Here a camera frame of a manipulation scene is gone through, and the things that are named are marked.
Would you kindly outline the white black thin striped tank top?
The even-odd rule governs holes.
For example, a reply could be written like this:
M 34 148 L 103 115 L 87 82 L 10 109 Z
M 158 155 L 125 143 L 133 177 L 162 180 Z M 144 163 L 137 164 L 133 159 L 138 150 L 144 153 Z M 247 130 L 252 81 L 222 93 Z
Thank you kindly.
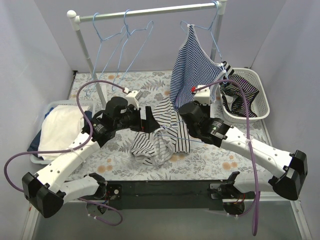
M 182 120 L 174 110 L 169 97 L 164 98 L 152 114 L 159 125 L 169 126 Z M 180 138 L 190 138 L 184 122 L 173 126 L 170 130 L 159 128 L 151 133 L 139 132 L 133 140 L 130 153 L 140 164 L 161 166 L 176 153 L 190 153 L 191 143 L 174 138 L 173 135 L 176 134 Z

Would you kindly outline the light blue wire hanger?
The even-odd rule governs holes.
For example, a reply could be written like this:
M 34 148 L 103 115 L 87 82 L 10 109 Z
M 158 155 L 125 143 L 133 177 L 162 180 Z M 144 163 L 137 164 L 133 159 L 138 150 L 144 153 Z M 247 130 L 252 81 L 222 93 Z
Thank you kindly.
M 96 34 L 100 41 L 100 46 L 97 52 L 96 60 L 93 67 L 93 73 L 95 78 L 92 76 L 93 81 L 103 80 L 103 74 L 109 66 L 109 63 L 113 59 L 114 55 L 117 53 L 118 48 L 122 46 L 122 42 L 128 39 L 130 35 L 128 33 L 128 26 L 124 22 L 120 31 L 109 36 L 102 36 L 98 27 L 96 26 L 96 21 L 100 14 L 96 12 L 92 17 L 92 26 L 96 31 Z

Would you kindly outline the wide black white striped tank top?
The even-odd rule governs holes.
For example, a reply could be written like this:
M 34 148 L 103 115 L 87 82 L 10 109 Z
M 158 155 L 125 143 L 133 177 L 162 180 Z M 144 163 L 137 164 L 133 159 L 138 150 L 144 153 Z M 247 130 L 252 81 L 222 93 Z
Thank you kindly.
M 227 80 L 227 79 L 234 80 L 234 78 L 236 77 L 234 69 L 226 61 L 223 61 L 222 64 L 223 64 L 223 67 L 226 71 L 226 74 L 223 76 L 223 79 L 224 80 Z

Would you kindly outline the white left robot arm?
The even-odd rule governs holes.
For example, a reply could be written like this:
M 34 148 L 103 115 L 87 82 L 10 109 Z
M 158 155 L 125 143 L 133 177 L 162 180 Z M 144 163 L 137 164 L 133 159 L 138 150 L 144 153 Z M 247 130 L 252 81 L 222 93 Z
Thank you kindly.
M 142 119 L 140 108 L 130 104 L 127 99 L 112 97 L 105 109 L 98 111 L 84 125 L 70 145 L 69 152 L 60 154 L 37 173 L 28 172 L 22 177 L 25 198 L 44 218 L 52 217 L 65 203 L 81 197 L 103 199 L 107 194 L 107 181 L 99 174 L 90 173 L 73 181 L 67 181 L 67 178 L 88 157 L 114 138 L 117 131 L 129 129 L 152 133 L 160 127 L 150 106 L 145 107 L 145 116 Z

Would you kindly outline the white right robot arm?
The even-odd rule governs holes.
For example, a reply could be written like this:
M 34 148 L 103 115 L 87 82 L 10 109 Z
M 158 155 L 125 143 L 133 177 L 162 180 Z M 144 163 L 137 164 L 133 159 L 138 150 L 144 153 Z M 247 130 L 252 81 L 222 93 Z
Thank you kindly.
M 256 191 L 256 187 L 262 192 L 275 192 L 287 200 L 299 198 L 308 175 L 307 155 L 304 152 L 279 150 L 250 138 L 235 126 L 225 124 L 222 119 L 211 118 L 210 110 L 196 101 L 186 103 L 178 113 L 192 137 L 250 159 L 254 166 L 260 165 L 268 171 L 262 177 L 255 174 L 252 182 L 248 177 L 232 177 L 226 186 L 230 198 L 237 199 L 243 193 Z

